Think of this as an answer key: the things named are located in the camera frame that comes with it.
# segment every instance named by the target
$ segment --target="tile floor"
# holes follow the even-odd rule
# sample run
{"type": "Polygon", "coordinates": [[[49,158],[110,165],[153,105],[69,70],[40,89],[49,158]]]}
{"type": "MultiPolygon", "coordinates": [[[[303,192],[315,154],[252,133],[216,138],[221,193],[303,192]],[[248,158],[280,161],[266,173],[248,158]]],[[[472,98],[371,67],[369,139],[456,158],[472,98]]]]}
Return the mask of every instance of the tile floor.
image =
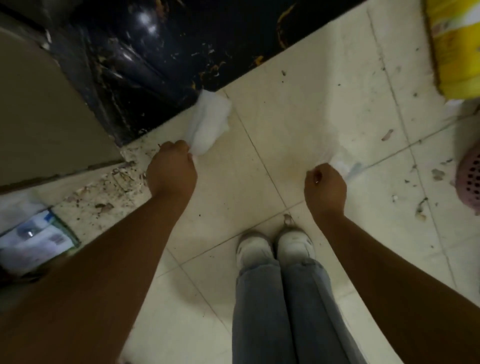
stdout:
{"type": "MultiPolygon", "coordinates": [[[[197,189],[172,233],[126,358],[230,363],[238,235],[252,227],[273,235],[289,213],[315,242],[369,363],[401,362],[303,201],[304,173],[329,149],[333,133],[369,166],[349,185],[348,216],[480,305],[480,217],[450,184],[480,137],[480,117],[476,105],[445,106],[438,95],[420,9],[420,0],[369,0],[220,91],[234,105],[230,131],[199,159],[197,189]],[[446,173],[443,181],[433,180],[434,168],[446,173]],[[422,221],[415,210],[424,197],[422,221]]],[[[158,144],[182,137],[190,115],[124,148],[134,164],[55,207],[84,243],[148,199],[146,166],[158,144]],[[111,209],[98,207],[107,203],[111,209]]]]}

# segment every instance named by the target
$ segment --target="black marble counter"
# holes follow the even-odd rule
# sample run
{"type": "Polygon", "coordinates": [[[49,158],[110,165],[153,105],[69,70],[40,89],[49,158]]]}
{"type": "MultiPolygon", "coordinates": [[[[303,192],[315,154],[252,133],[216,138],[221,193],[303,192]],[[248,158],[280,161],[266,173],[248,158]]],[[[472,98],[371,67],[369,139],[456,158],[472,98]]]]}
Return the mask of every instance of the black marble counter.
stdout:
{"type": "Polygon", "coordinates": [[[361,0],[89,0],[50,51],[124,145],[361,0]]]}

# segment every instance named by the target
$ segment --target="hand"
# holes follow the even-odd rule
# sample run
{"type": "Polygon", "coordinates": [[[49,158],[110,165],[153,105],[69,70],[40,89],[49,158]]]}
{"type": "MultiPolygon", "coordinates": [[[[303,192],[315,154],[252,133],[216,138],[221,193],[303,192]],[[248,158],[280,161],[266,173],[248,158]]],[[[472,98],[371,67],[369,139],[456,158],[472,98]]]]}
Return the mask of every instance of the hand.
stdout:
{"type": "Polygon", "coordinates": [[[177,196],[187,205],[197,184],[197,171],[189,149],[184,140],[175,144],[165,142],[160,146],[147,168],[148,188],[152,196],[177,196]]]}
{"type": "Polygon", "coordinates": [[[347,185],[340,173],[328,163],[307,172],[304,194],[314,219],[325,214],[344,214],[347,185]]]}

